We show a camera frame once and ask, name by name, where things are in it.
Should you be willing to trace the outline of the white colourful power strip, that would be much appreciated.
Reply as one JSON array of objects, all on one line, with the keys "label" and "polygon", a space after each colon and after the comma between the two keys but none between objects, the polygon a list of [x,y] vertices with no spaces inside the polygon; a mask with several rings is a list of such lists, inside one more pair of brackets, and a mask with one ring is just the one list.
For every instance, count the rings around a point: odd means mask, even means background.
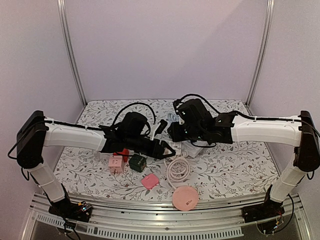
[{"label": "white colourful power strip", "polygon": [[184,157],[196,158],[203,148],[192,145],[190,142],[182,142],[181,144],[181,154]]}]

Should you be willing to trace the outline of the dark green cube socket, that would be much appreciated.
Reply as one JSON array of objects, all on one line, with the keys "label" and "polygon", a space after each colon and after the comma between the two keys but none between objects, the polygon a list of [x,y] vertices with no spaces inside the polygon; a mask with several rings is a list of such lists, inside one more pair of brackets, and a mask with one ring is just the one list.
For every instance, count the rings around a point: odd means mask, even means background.
[{"label": "dark green cube socket", "polygon": [[136,172],[141,173],[146,166],[147,166],[147,158],[142,155],[134,154],[129,159],[129,167]]}]

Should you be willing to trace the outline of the pink plug adapter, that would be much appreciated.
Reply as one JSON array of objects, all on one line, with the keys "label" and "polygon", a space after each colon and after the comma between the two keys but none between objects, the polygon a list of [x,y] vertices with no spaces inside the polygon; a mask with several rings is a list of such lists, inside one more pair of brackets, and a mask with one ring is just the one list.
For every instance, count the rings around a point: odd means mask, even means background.
[{"label": "pink plug adapter", "polygon": [[159,178],[153,174],[150,173],[149,175],[145,176],[142,180],[141,180],[141,184],[147,189],[147,190],[151,190],[152,188],[154,188],[156,185],[159,184]]}]

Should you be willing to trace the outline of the red cube socket adapter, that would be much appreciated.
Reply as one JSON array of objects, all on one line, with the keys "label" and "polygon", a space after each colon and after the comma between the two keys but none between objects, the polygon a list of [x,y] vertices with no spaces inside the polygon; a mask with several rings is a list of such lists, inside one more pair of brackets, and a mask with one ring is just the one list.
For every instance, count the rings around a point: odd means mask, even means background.
[{"label": "red cube socket adapter", "polygon": [[129,157],[130,151],[126,148],[124,148],[122,151],[116,151],[112,154],[113,156],[123,156],[123,157]]}]

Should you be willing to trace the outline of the light pink cube socket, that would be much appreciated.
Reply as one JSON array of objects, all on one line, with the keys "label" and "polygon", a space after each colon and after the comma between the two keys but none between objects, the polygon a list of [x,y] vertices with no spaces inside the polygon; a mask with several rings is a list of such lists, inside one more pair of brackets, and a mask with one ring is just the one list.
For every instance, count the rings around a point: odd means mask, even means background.
[{"label": "light pink cube socket", "polygon": [[112,174],[122,174],[125,168],[125,162],[121,155],[112,155],[108,160],[108,168]]}]

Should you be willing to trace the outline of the white plug block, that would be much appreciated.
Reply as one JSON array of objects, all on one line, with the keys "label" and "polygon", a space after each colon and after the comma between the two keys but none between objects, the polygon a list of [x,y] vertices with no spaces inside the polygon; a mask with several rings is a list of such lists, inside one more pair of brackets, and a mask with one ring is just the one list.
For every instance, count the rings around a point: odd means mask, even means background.
[{"label": "white plug block", "polygon": [[176,155],[180,155],[182,152],[182,143],[181,142],[173,142],[173,141],[169,141],[168,143],[172,149],[175,150],[175,154]]}]

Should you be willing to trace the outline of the pink round cable reel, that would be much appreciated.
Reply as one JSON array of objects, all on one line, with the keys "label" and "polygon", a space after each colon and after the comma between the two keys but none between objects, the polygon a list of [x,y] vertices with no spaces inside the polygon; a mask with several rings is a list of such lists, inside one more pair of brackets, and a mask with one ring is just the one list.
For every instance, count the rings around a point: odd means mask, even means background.
[{"label": "pink round cable reel", "polygon": [[196,207],[199,195],[195,188],[184,185],[174,190],[172,204],[180,211],[190,211]]}]

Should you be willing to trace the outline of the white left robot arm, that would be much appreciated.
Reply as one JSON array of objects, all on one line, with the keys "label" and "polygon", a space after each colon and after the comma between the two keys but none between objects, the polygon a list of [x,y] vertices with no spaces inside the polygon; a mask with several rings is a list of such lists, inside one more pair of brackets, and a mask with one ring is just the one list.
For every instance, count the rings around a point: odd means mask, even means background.
[{"label": "white left robot arm", "polygon": [[41,110],[36,110],[17,133],[16,143],[7,156],[28,171],[63,217],[70,217],[75,211],[74,205],[64,186],[45,164],[44,147],[84,148],[107,154],[127,149],[162,160],[176,155],[166,141],[155,138],[166,126],[164,120],[149,124],[144,115],[135,111],[126,113],[122,121],[113,121],[109,126],[90,127],[46,118]]}]

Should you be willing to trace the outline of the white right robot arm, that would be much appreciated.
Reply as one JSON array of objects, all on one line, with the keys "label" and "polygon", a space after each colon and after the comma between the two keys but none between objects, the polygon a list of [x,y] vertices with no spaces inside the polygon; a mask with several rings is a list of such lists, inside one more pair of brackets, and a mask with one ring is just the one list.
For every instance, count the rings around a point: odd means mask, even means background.
[{"label": "white right robot arm", "polygon": [[286,196],[308,173],[320,166],[319,132],[311,114],[302,110],[289,117],[249,116],[237,110],[218,112],[213,117],[206,106],[210,103],[198,94],[173,101],[179,121],[173,122],[168,134],[174,142],[196,141],[208,145],[235,142],[278,143],[294,147],[290,163],[279,179],[269,188],[265,202],[259,206],[262,218],[269,218],[278,210]]}]

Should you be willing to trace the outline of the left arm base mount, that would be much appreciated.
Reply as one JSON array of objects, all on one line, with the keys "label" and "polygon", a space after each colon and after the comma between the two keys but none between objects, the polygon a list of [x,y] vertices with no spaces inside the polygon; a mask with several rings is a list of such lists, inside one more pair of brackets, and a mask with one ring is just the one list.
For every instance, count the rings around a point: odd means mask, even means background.
[{"label": "left arm base mount", "polygon": [[88,223],[93,210],[92,206],[86,208],[90,204],[86,203],[85,201],[80,202],[80,205],[78,203],[71,202],[70,197],[63,185],[62,189],[64,193],[64,198],[57,202],[52,202],[50,198],[46,195],[50,203],[48,212],[50,214],[62,217],[63,219],[71,219],[75,221]]}]

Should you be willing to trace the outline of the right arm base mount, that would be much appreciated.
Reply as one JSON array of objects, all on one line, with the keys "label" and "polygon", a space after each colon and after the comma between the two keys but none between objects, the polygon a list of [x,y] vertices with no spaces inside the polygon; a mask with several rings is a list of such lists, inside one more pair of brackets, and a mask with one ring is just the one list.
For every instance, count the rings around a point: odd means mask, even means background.
[{"label": "right arm base mount", "polygon": [[273,185],[268,188],[262,203],[245,206],[241,209],[241,215],[245,223],[260,221],[285,213],[283,202],[271,200],[270,193],[272,186]]}]

